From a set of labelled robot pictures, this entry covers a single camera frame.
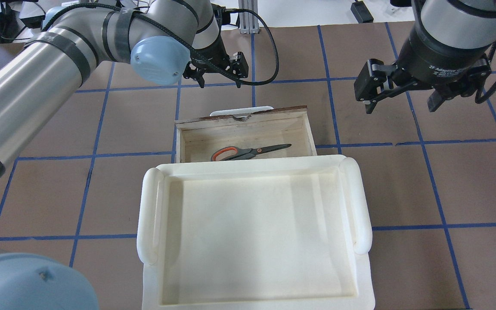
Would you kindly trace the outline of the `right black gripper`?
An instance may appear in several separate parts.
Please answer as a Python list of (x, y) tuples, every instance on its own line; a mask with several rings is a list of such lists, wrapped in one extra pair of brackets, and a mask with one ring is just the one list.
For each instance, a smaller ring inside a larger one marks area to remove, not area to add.
[(353, 85), (357, 101), (371, 114), (379, 101), (410, 90), (433, 90), (429, 112), (447, 100), (472, 96), (491, 73), (488, 46), (450, 47), (432, 41), (406, 41), (394, 63), (368, 59)]

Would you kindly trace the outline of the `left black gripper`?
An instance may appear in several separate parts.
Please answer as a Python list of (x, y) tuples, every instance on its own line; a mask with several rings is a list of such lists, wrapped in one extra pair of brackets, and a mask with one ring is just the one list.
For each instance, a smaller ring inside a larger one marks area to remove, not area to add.
[(223, 41), (215, 41), (209, 46), (191, 52), (191, 60), (186, 65), (183, 78), (193, 79), (200, 88), (205, 87), (205, 73), (218, 73), (222, 69), (234, 76), (232, 79), (237, 88), (241, 88), (243, 78), (248, 77), (249, 66), (247, 59), (241, 51), (229, 55)]

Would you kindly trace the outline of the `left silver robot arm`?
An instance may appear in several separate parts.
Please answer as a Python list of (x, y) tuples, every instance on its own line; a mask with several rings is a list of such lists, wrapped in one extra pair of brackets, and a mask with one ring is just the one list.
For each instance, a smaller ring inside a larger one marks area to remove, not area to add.
[[(205, 72), (249, 85), (240, 53), (230, 58), (208, 0), (156, 0), (148, 12), (100, 3), (48, 11), (49, 20), (0, 70), (0, 178), (102, 61), (126, 63), (172, 86)], [(0, 310), (98, 310), (90, 282), (49, 257), (0, 251)]]

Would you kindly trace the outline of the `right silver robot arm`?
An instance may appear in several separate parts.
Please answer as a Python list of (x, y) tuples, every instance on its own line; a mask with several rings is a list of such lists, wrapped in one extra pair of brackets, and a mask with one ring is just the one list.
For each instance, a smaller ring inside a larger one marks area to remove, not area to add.
[(496, 0), (392, 0), (410, 6), (415, 23), (394, 63), (368, 59), (354, 82), (356, 100), (371, 114), (378, 102), (412, 90), (433, 90), (427, 100), (435, 112), (457, 96), (481, 104), (496, 51)]

